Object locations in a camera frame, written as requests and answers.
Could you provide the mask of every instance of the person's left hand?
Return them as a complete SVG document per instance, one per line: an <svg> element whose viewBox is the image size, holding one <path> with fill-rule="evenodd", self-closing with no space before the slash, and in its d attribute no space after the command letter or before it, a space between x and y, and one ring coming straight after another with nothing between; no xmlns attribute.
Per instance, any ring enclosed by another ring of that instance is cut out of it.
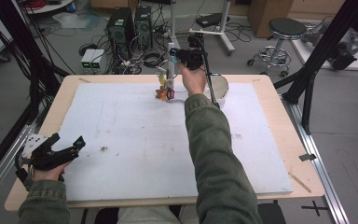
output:
<svg viewBox="0 0 358 224"><path fill-rule="evenodd" d="M71 161L57 166L56 168L49 171L34 170L34 181L38 180L58 180L60 174L65 173L65 167L68 166Z"/></svg>

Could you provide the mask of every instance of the gray floor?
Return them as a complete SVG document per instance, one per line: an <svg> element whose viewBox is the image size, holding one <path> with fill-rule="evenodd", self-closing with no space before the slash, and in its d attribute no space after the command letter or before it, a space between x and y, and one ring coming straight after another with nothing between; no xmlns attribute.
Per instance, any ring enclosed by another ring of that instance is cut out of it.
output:
<svg viewBox="0 0 358 224"><path fill-rule="evenodd" d="M185 11L186 13L182 13L184 15L196 13L196 11L188 12L181 9L180 6L178 12ZM88 4L83 3L79 8L88 8ZM201 13L215 12L219 8L218 5L208 5L202 8ZM59 28L57 24L48 24L52 22L51 15L54 13L47 13L38 19L43 27L56 30ZM48 40L53 47L77 74L83 73L79 62L81 56L77 53L78 48L89 43L94 35L103 34L105 26L105 21L98 17L85 14L83 16L91 19L89 28L84 30L60 29L56 30L54 34L48 35ZM177 19L178 30L188 29L193 20L194 16L180 16ZM245 18L232 17L231 22L248 24ZM268 42L266 39L254 38L252 32L245 33L252 38L252 41L250 43L233 42L236 52L231 56L227 56L223 50L224 46L216 36L205 37L205 47L209 52L211 70L223 75L258 74L263 71L264 66L261 63L255 63L252 67L248 67L245 63L253 57L259 48L274 45L275 40ZM235 39L235 36L230 34L228 37ZM185 39L181 39L182 44L186 45ZM297 71L302 64L293 46L286 42L283 44L283 48L293 56L291 71ZM59 67L67 69L55 53L52 55ZM152 69L145 69L142 74L153 73ZM269 76L273 82L281 79L278 71L272 70ZM28 104L28 88L29 82L24 78L15 62L0 63L0 143ZM285 92L287 88L288 86L279 89L278 93ZM358 72L320 70L314 88L310 130L350 223L358 223ZM5 211L4 208L5 199L14 180L13 171L0 186L0 223L17 221L17 215ZM315 201L320 207L327 206L324 198L279 200L287 223L333 223L329 211L319 211L320 216L318 217L315 210L301 208L301 206L312 206L312 201ZM92 220L96 212L96 209L89 211L87 223L93 223ZM71 223L80 223L81 215L82 210L71 210Z"/></svg>

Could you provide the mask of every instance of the person's leg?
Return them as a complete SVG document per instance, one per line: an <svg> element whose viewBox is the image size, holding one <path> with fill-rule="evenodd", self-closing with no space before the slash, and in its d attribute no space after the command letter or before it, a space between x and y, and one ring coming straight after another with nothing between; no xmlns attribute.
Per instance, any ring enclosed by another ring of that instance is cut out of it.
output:
<svg viewBox="0 0 358 224"><path fill-rule="evenodd" d="M180 224L168 206L120 208L117 224Z"/></svg>
<svg viewBox="0 0 358 224"><path fill-rule="evenodd" d="M182 224L199 224L196 205L183 205L179 214L179 221Z"/></svg>

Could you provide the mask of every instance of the stool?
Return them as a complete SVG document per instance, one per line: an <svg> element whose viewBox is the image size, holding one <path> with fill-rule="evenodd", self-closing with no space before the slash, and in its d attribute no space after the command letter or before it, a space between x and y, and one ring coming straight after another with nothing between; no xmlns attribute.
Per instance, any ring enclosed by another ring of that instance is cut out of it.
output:
<svg viewBox="0 0 358 224"><path fill-rule="evenodd" d="M289 18L277 18L269 21L269 30L272 32L272 37L278 38L278 43L275 47L267 46L258 51L253 59L247 62L248 66L255 63L256 58L260 58L264 63L267 63L267 71L260 73L260 75L267 75L271 66L286 67L285 71L281 71L281 77L286 77L289 74L289 64L292 61L290 54L284 49L281 49L283 40L296 40L306 33L307 28L299 21Z"/></svg>

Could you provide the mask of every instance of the cardboard box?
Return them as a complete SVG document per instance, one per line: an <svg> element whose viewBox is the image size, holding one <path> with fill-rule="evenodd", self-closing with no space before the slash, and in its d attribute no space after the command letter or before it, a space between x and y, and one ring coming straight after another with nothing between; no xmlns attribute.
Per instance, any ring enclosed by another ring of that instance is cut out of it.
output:
<svg viewBox="0 0 358 224"><path fill-rule="evenodd" d="M294 0L254 0L249 6L248 20L255 37L269 37L269 21L286 18Z"/></svg>
<svg viewBox="0 0 358 224"><path fill-rule="evenodd" d="M90 0L91 7L99 9L109 9L115 7L130 7L134 12L138 6L138 0Z"/></svg>

